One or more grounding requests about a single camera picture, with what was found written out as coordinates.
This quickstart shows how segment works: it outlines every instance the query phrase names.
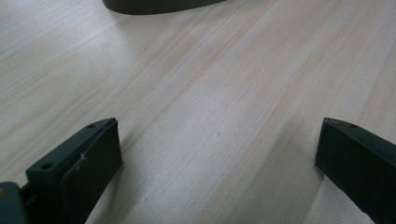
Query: dark object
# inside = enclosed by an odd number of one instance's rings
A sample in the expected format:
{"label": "dark object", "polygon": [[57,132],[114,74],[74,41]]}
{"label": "dark object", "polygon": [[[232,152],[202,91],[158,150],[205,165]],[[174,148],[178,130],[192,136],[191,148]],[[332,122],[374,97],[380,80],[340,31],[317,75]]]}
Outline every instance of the dark object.
{"label": "dark object", "polygon": [[0,223],[85,223],[122,166],[115,119],[80,130],[27,169],[21,190],[0,183]]}
{"label": "dark object", "polygon": [[204,7],[225,0],[103,0],[109,9],[130,15],[149,15]]}
{"label": "dark object", "polygon": [[323,120],[316,166],[375,223],[396,223],[396,146],[354,124]]}

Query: dark curved object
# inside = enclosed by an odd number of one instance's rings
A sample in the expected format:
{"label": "dark curved object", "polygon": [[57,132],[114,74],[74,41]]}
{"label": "dark curved object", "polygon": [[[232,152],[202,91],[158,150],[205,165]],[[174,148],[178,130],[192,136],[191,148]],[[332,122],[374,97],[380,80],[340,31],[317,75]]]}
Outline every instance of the dark curved object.
{"label": "dark curved object", "polygon": [[225,0],[103,0],[113,11],[129,15],[150,15],[205,7]]}

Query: wooden table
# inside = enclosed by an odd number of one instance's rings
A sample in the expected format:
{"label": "wooden table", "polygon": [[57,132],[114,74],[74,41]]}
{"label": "wooden table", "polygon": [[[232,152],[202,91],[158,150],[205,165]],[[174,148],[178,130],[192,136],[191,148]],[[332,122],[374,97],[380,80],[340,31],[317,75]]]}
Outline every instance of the wooden table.
{"label": "wooden table", "polygon": [[371,223],[315,169],[325,117],[396,142],[396,1],[230,0],[153,16],[0,2],[0,181],[115,117],[88,223]]}

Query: wood grain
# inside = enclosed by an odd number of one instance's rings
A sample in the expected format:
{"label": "wood grain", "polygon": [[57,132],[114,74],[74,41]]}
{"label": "wood grain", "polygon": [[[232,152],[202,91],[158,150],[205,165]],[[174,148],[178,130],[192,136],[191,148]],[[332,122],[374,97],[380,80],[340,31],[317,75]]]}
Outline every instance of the wood grain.
{"label": "wood grain", "polygon": [[2,0],[0,181],[115,117],[125,165],[88,223],[371,223],[316,145],[324,117],[396,143],[395,87],[394,0]]}

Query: black plastic part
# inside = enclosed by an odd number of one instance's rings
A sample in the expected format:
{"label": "black plastic part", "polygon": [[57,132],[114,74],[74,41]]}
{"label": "black plastic part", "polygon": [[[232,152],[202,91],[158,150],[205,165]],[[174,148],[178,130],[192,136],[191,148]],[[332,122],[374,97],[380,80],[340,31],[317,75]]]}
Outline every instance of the black plastic part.
{"label": "black plastic part", "polygon": [[21,190],[0,183],[0,223],[85,223],[121,166],[117,121],[92,123],[27,169]]}
{"label": "black plastic part", "polygon": [[396,223],[396,146],[357,125],[323,120],[316,166],[375,223]]}
{"label": "black plastic part", "polygon": [[15,183],[0,183],[0,223],[29,223],[20,188]]}
{"label": "black plastic part", "polygon": [[204,7],[225,0],[103,0],[113,11],[130,15],[149,15]]}

